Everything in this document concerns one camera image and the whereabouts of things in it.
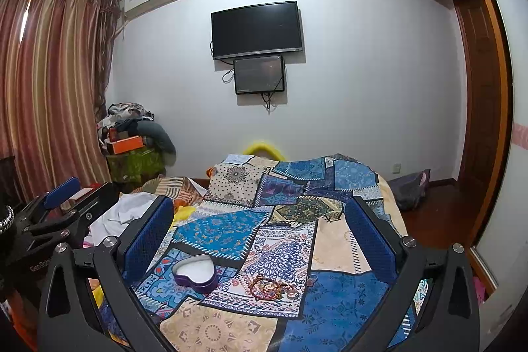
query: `wooden wardrobe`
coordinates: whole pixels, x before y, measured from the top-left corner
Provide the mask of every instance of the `wooden wardrobe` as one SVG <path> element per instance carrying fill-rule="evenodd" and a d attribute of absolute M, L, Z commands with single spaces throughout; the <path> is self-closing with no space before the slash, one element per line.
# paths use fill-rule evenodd
<path fill-rule="evenodd" d="M 464 246 L 471 252 L 493 210 L 504 174 L 512 128 L 512 73 L 502 19 L 495 0 L 453 0 L 464 42 L 467 121 L 458 187 L 477 210 Z M 493 288 L 488 283 L 488 292 Z"/>

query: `metal screw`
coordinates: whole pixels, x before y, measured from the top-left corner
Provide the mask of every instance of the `metal screw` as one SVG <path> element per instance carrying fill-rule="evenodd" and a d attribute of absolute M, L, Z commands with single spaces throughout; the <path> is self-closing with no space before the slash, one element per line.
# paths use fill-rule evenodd
<path fill-rule="evenodd" d="M 64 252 L 67 247 L 68 247 L 67 244 L 65 244 L 64 242 L 61 242 L 55 247 L 55 252 L 58 252 L 60 254 L 61 252 Z"/>
<path fill-rule="evenodd" d="M 416 239 L 411 236 L 403 236 L 402 242 L 407 248 L 414 248 L 416 246 Z"/>
<path fill-rule="evenodd" d="M 117 243 L 117 238 L 115 236 L 108 236 L 105 240 L 102 241 L 102 244 L 107 248 L 111 248 Z"/>
<path fill-rule="evenodd" d="M 464 252 L 464 247 L 460 245 L 459 243 L 454 243 L 453 251 L 455 251 L 457 254 L 461 254 L 462 252 Z"/>

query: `small monitor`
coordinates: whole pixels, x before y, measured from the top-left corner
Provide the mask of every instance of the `small monitor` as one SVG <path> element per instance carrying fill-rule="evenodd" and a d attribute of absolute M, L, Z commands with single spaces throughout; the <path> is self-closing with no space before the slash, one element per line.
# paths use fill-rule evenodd
<path fill-rule="evenodd" d="M 236 94 L 284 91 L 282 56 L 236 59 L 233 67 Z"/>

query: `patchwork quilt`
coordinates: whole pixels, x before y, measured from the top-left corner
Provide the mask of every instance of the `patchwork quilt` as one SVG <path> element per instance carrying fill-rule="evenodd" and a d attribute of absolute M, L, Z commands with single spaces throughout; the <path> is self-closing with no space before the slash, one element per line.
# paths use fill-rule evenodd
<path fill-rule="evenodd" d="M 371 270 L 344 205 L 361 196 L 406 235 L 385 180 L 341 154 L 293 162 L 231 154 L 211 172 L 207 193 L 193 201 L 196 210 L 175 217 L 149 271 L 132 287 L 163 335 L 178 351 L 345 349 L 390 285 Z M 181 183 L 167 178 L 158 189 L 174 199 Z M 199 254 L 216 266 L 218 286 L 207 296 L 177 285 L 172 274 L 174 264 Z M 293 293 L 258 299 L 257 277 Z M 427 292 L 422 281 L 391 346 L 412 332 Z M 113 337 L 126 343 L 107 305 L 101 313 Z"/>

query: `gray bag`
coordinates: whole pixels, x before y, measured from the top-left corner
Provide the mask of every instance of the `gray bag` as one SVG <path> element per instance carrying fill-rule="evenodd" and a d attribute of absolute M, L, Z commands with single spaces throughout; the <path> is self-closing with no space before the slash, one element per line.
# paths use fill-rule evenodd
<path fill-rule="evenodd" d="M 416 209 L 426 195 L 430 169 L 387 181 L 400 210 Z"/>

